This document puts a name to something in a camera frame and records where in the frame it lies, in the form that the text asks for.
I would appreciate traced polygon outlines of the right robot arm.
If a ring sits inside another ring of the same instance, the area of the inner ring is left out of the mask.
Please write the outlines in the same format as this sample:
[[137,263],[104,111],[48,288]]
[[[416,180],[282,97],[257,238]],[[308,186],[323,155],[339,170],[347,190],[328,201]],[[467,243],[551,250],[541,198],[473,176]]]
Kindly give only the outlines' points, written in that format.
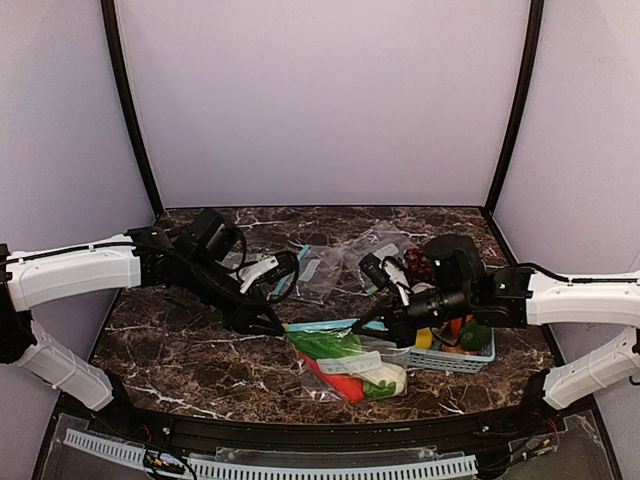
[[492,328],[555,323],[603,323],[622,331],[564,366],[530,377],[523,404],[563,410],[639,371],[639,275],[583,277],[553,273],[533,263],[487,272],[468,236],[442,235],[423,247],[430,289],[398,294],[357,319],[298,323],[292,330],[348,329],[354,334],[410,347],[422,328],[441,327],[467,315]]

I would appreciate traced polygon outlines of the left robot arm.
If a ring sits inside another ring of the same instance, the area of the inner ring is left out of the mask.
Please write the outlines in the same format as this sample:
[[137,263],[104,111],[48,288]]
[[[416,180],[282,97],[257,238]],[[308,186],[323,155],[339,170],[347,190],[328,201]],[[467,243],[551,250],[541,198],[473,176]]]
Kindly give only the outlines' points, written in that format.
[[216,309],[224,326],[249,335],[275,335],[283,326],[263,282],[296,273],[289,252],[250,260],[234,246],[247,245],[240,227],[214,209],[201,211],[173,231],[131,229],[105,239],[33,252],[1,248],[1,386],[23,376],[44,390],[29,408],[63,393],[94,414],[121,416],[130,408],[117,376],[47,331],[36,319],[46,305],[76,299],[104,300],[118,290],[177,287]]

